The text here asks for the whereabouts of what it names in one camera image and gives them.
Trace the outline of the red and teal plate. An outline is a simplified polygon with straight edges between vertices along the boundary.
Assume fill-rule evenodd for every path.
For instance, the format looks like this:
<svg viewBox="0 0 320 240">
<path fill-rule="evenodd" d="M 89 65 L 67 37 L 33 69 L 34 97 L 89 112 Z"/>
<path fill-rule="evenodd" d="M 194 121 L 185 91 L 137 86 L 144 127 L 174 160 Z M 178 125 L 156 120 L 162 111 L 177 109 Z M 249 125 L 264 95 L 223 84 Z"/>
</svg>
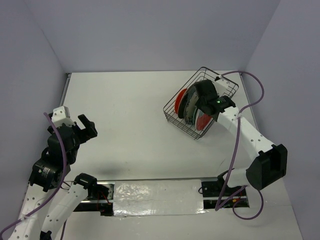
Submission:
<svg viewBox="0 0 320 240">
<path fill-rule="evenodd" d="M 196 131 L 202 131 L 212 120 L 212 117 L 196 109 L 193 114 L 193 123 Z"/>
</svg>

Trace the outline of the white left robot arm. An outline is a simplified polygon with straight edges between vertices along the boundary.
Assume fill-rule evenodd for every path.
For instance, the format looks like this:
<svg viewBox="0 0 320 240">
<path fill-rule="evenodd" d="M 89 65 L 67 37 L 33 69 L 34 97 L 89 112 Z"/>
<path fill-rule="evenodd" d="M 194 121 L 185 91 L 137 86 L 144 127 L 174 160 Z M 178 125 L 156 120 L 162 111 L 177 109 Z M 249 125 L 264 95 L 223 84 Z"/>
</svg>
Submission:
<svg viewBox="0 0 320 240">
<path fill-rule="evenodd" d="M 94 122 L 81 114 L 84 125 L 81 129 L 64 112 L 45 114 L 49 122 L 47 147 L 32 166 L 27 192 L 18 220 L 4 229 L 13 229 L 11 240 L 53 240 L 74 209 L 84 199 L 93 199 L 98 194 L 97 179 L 81 173 L 60 202 L 49 210 L 53 198 L 61 189 L 70 166 L 75 163 L 80 145 L 97 137 Z"/>
</svg>

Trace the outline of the dark teal glazed plate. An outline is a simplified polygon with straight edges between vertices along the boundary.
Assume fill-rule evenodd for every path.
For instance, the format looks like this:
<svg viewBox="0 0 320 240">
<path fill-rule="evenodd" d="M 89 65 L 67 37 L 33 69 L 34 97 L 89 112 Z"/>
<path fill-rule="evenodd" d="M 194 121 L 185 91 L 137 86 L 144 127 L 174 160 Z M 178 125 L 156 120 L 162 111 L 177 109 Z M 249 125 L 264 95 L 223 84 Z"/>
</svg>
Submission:
<svg viewBox="0 0 320 240">
<path fill-rule="evenodd" d="M 183 119 L 184 118 L 184 109 L 185 109 L 185 106 L 187 104 L 187 100 L 190 96 L 192 96 L 193 94 L 197 94 L 197 91 L 196 91 L 196 87 L 194 84 L 192 84 L 188 89 L 187 91 L 184 93 L 183 97 L 182 97 L 182 100 L 180 102 L 180 105 L 179 105 L 179 109 L 178 109 L 178 118 L 179 119 Z"/>
</svg>

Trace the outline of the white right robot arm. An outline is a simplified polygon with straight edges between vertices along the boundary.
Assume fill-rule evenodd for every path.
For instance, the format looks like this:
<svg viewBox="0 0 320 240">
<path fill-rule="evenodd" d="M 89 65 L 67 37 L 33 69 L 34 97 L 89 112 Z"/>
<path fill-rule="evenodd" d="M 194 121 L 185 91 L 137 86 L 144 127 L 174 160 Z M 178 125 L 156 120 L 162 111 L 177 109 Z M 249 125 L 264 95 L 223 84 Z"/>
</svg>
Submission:
<svg viewBox="0 0 320 240">
<path fill-rule="evenodd" d="M 228 130 L 236 139 L 235 146 L 242 145 L 249 156 L 248 167 L 231 167 L 219 175 L 217 190 L 221 195 L 228 196 L 239 186 L 260 191 L 286 175 L 288 150 L 283 144 L 275 145 L 264 137 L 228 96 L 218 96 L 212 81 L 200 81 L 194 87 L 197 108 Z"/>
</svg>

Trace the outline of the orange translucent plate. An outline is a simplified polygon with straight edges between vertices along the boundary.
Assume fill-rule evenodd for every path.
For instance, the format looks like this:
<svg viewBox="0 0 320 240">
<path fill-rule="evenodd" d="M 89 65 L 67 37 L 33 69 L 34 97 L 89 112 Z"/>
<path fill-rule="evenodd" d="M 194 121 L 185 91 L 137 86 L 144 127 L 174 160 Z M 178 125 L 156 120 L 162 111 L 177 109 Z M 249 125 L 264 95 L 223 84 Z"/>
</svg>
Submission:
<svg viewBox="0 0 320 240">
<path fill-rule="evenodd" d="M 177 94 L 177 97 L 174 102 L 174 111 L 176 114 L 178 114 L 179 112 L 179 106 L 186 91 L 187 91 L 187 88 L 184 88 Z"/>
</svg>

